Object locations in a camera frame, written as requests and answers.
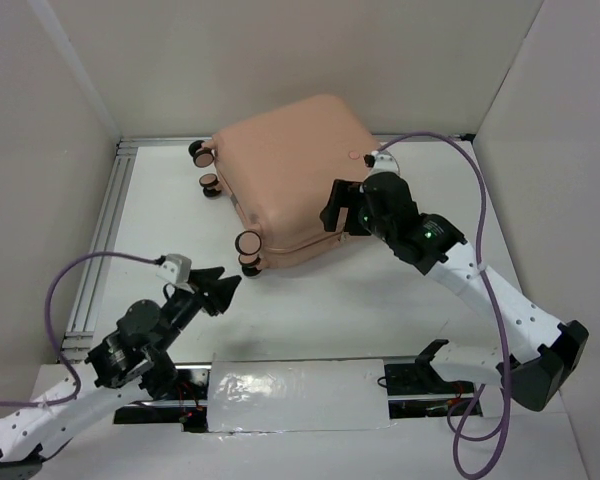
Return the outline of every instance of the pink suitcase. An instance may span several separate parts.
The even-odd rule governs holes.
[[[364,155],[378,142],[338,97],[318,95],[224,128],[191,144],[207,197],[225,192],[245,231],[236,237],[247,276],[290,267],[342,244],[342,225],[325,232],[319,214],[336,178],[362,181]]]

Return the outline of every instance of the gray wall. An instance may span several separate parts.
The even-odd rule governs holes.
[[[27,398],[38,366],[53,361],[46,288],[89,248],[113,157],[114,142],[27,3],[0,0],[0,398]],[[59,335],[78,277],[55,299]]]
[[[541,0],[50,0],[125,136],[315,93],[374,132],[476,132]]]
[[[476,151],[522,286],[591,338],[563,389],[600,479],[600,0],[545,0]]]

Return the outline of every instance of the purple cable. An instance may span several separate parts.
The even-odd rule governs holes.
[[[476,232],[476,264],[477,265],[482,264],[482,235],[484,233],[484,224],[485,224],[485,219],[487,216],[487,188],[484,184],[484,179],[482,178],[482,173],[480,172],[478,165],[473,160],[473,158],[471,158],[471,156],[460,145],[458,145],[455,142],[454,139],[452,139],[451,137],[447,137],[446,135],[441,135],[439,133],[428,132],[428,131],[419,131],[419,132],[407,133],[405,135],[400,135],[399,137],[396,137],[393,140],[382,145],[378,149],[378,151],[386,150],[387,148],[391,147],[392,145],[394,145],[398,142],[402,142],[403,140],[406,140],[408,138],[413,138],[413,137],[431,137],[431,138],[435,138],[437,140],[441,140],[441,141],[449,144],[454,149],[456,149],[471,166],[473,173],[475,174],[476,179],[478,180],[478,187],[480,188],[480,217],[478,219],[478,229]],[[498,463],[498,460],[500,460],[502,452],[504,451],[505,443],[507,442],[507,435],[509,433],[509,420],[511,418],[511,361],[509,358],[509,344],[507,342],[507,332],[505,330],[504,320],[502,318],[502,312],[500,311],[498,299],[496,298],[495,292],[493,291],[493,286],[491,285],[491,282],[489,281],[489,277],[487,276],[485,271],[480,272],[480,277],[482,278],[482,281],[484,282],[485,289],[487,290],[487,295],[489,295],[489,300],[491,301],[491,305],[493,306],[493,313],[495,314],[496,323],[498,326],[498,333],[500,334],[500,345],[502,348],[502,364],[503,364],[502,398],[504,400],[504,410],[502,413],[502,417],[500,419],[500,423],[498,423],[496,428],[491,433],[489,433],[488,435],[485,435],[483,437],[469,437],[469,436],[463,435],[462,430],[464,428],[465,423],[467,422],[467,419],[469,418],[469,416],[471,414],[471,411],[473,410],[473,408],[476,406],[476,404],[480,400],[480,395],[482,395],[482,392],[484,391],[484,387],[485,387],[484,385],[481,385],[478,388],[478,390],[475,392],[473,398],[469,402],[469,405],[467,406],[466,410],[462,414],[462,418],[460,419],[460,422],[458,423],[458,427],[455,429],[451,425],[451,420],[449,418],[450,414],[454,411],[454,408],[449,410],[449,415],[447,416],[447,423],[449,423],[451,430],[453,430],[453,432],[454,432],[453,463],[455,464],[456,469],[458,470],[460,475],[462,475],[464,478],[466,478],[468,480],[478,480],[480,478],[483,478],[491,470],[493,470],[493,467],[496,466],[496,464]],[[496,444],[496,448],[493,451],[493,455],[491,456],[491,458],[489,459],[487,464],[476,473],[469,473],[466,470],[464,470],[464,468],[462,468],[462,465],[460,463],[460,454],[458,451],[460,439],[474,441],[474,442],[480,442],[480,441],[488,440],[489,438],[496,436],[498,433],[500,434],[498,437],[498,443]]]
[[[56,275],[56,277],[51,282],[51,285],[49,285],[49,289],[47,290],[47,296],[44,301],[44,327],[45,327],[45,330],[47,333],[47,337],[49,339],[49,343],[51,343],[51,347],[53,348],[54,354],[56,355],[58,360],[60,360],[60,363],[62,363],[67,368],[67,370],[73,377],[74,382],[75,382],[75,389],[71,395],[68,395],[63,398],[58,398],[57,400],[51,400],[49,402],[45,402],[45,405],[49,405],[49,406],[60,405],[63,403],[67,403],[71,400],[74,400],[75,398],[78,397],[78,394],[80,393],[80,389],[82,388],[82,382],[80,381],[80,376],[78,375],[78,372],[76,372],[76,369],[73,368],[71,363],[69,363],[69,360],[67,359],[67,357],[65,357],[64,354],[62,353],[60,344],[56,340],[55,334],[53,333],[53,326],[51,324],[51,299],[53,298],[53,293],[54,293],[56,287],[58,286],[58,283],[60,283],[60,280],[62,279],[62,277],[64,277],[69,272],[69,270],[71,270],[73,267],[75,267],[76,265],[79,265],[82,262],[85,262],[87,260],[91,260],[92,258],[97,258],[97,257],[125,258],[127,260],[133,260],[135,262],[140,262],[140,263],[147,263],[150,265],[158,265],[160,262],[159,259],[151,260],[149,258],[136,257],[135,255],[129,255],[126,253],[93,252],[93,253],[87,253],[86,255],[82,255],[81,257],[76,258],[73,262],[69,263],[66,267],[64,267],[62,270],[60,270],[60,272]],[[9,401],[9,400],[0,400],[0,407],[38,408],[38,407],[40,407],[40,404],[36,403],[36,402],[17,402],[17,401]]]

